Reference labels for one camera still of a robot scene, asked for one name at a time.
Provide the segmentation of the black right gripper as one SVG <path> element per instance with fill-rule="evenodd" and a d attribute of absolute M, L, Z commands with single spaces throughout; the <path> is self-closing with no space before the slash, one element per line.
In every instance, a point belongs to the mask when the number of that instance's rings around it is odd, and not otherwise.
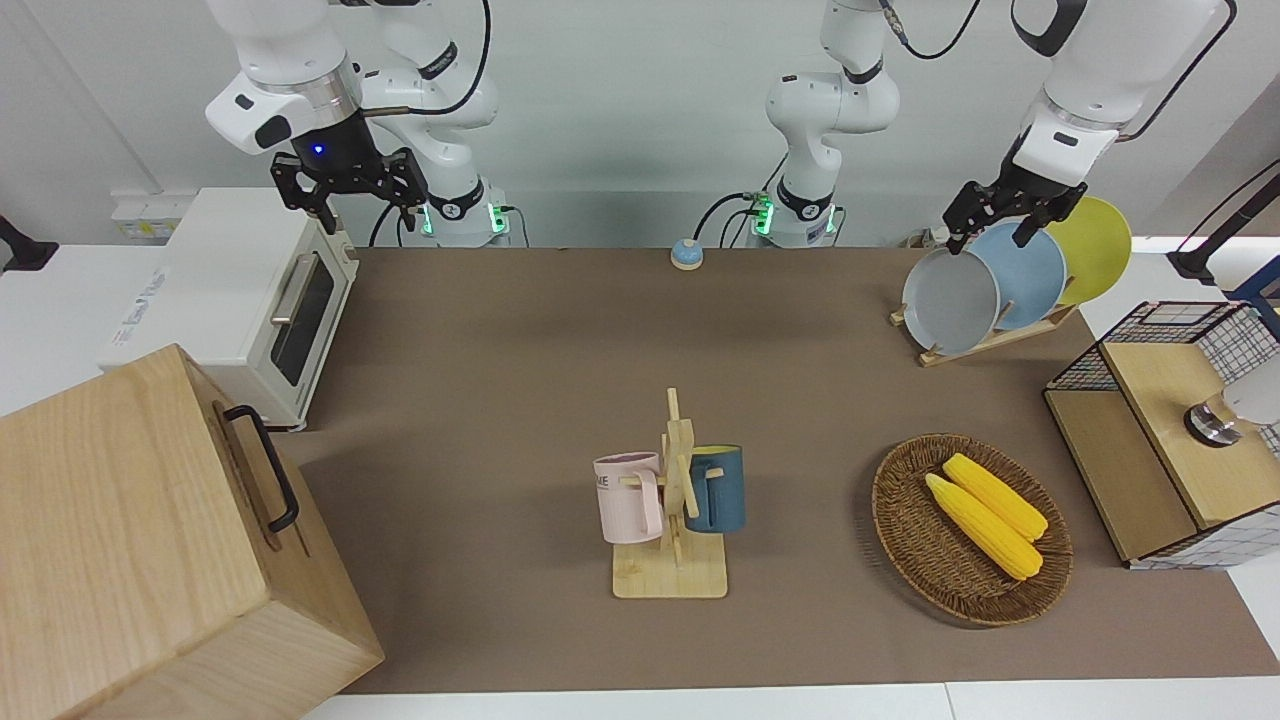
<path fill-rule="evenodd" d="M 399 213 L 406 232 L 416 229 L 428 202 L 429 183 L 413 151 L 401 147 L 381 156 L 362 111 L 293 138 L 293 150 L 276 152 L 271 178 L 287 209 L 301 210 L 326 234 L 338 231 L 332 191 L 370 191 Z"/>

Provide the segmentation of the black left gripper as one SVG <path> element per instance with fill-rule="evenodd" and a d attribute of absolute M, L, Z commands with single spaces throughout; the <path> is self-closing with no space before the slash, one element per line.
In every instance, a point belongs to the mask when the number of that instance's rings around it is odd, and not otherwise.
<path fill-rule="evenodd" d="M 968 181 L 943 210 L 948 229 L 945 247 L 951 255 L 959 255 L 1000 217 L 1024 215 L 1012 233 L 1012 242 L 1024 249 L 1037 232 L 1055 222 L 1065 222 L 1085 196 L 1087 182 L 1069 186 L 1048 179 L 1019 167 L 1015 154 L 1010 150 L 1005 155 L 992 184 Z"/>

